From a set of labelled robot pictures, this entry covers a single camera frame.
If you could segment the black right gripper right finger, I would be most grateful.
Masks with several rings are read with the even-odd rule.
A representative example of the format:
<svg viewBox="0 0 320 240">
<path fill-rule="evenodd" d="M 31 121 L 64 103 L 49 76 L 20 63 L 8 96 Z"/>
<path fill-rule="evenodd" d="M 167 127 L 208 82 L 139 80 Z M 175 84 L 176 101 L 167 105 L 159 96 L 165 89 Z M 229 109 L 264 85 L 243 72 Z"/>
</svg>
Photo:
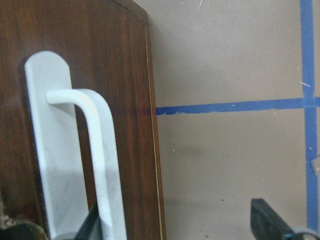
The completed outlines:
<svg viewBox="0 0 320 240">
<path fill-rule="evenodd" d="M 251 199 L 250 228 L 256 240 L 300 239 L 300 236 L 262 198 Z"/>
</svg>

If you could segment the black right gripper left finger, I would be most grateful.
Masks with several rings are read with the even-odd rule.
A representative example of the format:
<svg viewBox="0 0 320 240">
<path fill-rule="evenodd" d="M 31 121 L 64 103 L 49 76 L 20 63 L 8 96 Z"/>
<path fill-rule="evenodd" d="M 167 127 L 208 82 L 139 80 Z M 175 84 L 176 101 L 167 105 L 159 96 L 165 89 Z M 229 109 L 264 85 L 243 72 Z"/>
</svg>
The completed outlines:
<svg viewBox="0 0 320 240">
<path fill-rule="evenodd" d="M 74 237 L 75 240 L 102 240 L 102 227 L 99 216 L 98 204 L 95 203 L 90 209 L 82 226 Z"/>
</svg>

